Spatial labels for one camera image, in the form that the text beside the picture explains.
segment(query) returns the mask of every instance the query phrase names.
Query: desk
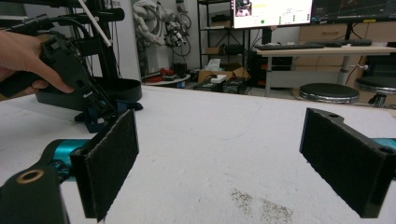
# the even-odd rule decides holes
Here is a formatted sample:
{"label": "desk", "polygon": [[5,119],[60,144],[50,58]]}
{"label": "desk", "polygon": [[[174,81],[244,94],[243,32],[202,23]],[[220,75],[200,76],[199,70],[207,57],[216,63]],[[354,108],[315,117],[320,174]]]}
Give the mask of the desk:
{"label": "desk", "polygon": [[[348,67],[351,56],[361,55],[389,55],[396,52],[388,47],[348,47],[324,49],[285,49],[285,50],[257,50],[262,57],[268,57],[268,69],[265,79],[265,96],[270,96],[272,87],[300,87],[314,82],[330,82],[345,85],[347,83]],[[344,56],[339,72],[285,72],[272,71],[273,57],[297,56]]]}
{"label": "desk", "polygon": [[[379,219],[360,219],[299,152],[307,107],[343,116],[369,137],[396,137],[386,111],[161,87],[142,92],[140,154],[106,224],[396,220],[395,182]],[[1,102],[0,183],[36,162],[54,139],[92,138],[76,114],[34,96]],[[95,223],[83,215],[76,183],[61,187],[71,223]]]}

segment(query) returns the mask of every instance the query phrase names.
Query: stool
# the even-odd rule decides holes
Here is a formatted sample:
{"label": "stool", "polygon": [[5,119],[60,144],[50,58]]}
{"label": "stool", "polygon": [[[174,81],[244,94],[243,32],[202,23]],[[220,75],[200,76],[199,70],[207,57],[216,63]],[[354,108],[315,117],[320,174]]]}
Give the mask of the stool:
{"label": "stool", "polygon": [[386,94],[396,94],[396,77],[360,77],[355,85],[362,90],[375,92],[376,95],[369,101],[374,107],[384,107]]}
{"label": "stool", "polygon": [[352,104],[359,100],[359,92],[340,84],[311,83],[300,87],[300,96],[312,101]]}

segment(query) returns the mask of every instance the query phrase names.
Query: finger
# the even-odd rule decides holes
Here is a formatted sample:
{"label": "finger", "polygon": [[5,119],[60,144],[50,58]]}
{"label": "finger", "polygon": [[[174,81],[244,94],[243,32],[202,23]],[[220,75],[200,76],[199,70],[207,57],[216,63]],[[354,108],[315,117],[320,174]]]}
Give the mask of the finger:
{"label": "finger", "polygon": [[49,86],[48,81],[36,80],[32,83],[32,87],[35,89],[46,89]]}
{"label": "finger", "polygon": [[64,81],[61,79],[58,73],[55,72],[55,70],[44,64],[41,60],[33,59],[29,62],[29,64],[30,65],[27,66],[31,72],[36,73],[46,79],[56,89],[66,93],[74,91],[73,87],[70,87],[66,83],[64,83]]}

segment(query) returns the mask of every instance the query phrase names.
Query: computer monitor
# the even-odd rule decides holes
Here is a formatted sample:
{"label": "computer monitor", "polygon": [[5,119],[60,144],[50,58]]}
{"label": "computer monitor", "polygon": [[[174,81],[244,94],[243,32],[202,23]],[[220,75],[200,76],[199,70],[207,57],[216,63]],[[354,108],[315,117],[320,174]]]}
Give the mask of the computer monitor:
{"label": "computer monitor", "polygon": [[231,0],[234,29],[309,24],[311,9],[312,0]]}
{"label": "computer monitor", "polygon": [[312,23],[396,21],[396,0],[314,0]]}

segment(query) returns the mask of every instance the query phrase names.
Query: shelf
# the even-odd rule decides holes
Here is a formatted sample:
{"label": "shelf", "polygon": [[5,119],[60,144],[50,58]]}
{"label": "shelf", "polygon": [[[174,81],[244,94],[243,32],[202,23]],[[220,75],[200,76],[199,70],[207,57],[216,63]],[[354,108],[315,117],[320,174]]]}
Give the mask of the shelf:
{"label": "shelf", "polygon": [[232,30],[232,28],[229,28],[229,27],[210,28],[210,29],[204,28],[204,29],[201,29],[200,31],[229,31],[229,30]]}
{"label": "shelf", "polygon": [[213,56],[242,56],[242,54],[206,54],[203,53],[202,55],[213,55]]}
{"label": "shelf", "polygon": [[229,3],[230,0],[199,0],[198,3],[201,5],[210,5],[217,3]]}

